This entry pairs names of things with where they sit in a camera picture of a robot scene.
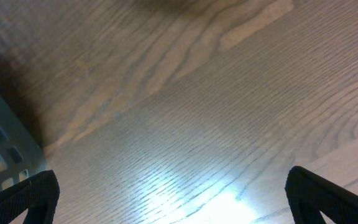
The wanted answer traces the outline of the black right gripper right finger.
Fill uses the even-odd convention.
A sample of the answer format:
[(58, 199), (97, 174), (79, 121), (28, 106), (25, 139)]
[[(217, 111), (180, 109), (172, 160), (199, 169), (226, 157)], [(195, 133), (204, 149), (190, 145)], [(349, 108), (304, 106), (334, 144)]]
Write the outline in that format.
[(288, 173), (285, 191), (296, 224), (358, 223), (358, 195), (300, 167)]

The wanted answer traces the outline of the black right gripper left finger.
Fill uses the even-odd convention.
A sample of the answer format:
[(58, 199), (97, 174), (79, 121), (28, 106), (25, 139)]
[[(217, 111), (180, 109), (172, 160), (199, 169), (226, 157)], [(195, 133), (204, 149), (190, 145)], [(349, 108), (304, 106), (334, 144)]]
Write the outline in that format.
[(60, 188), (52, 170), (45, 170), (0, 192), (0, 223), (10, 223), (24, 211), (23, 224), (52, 224)]

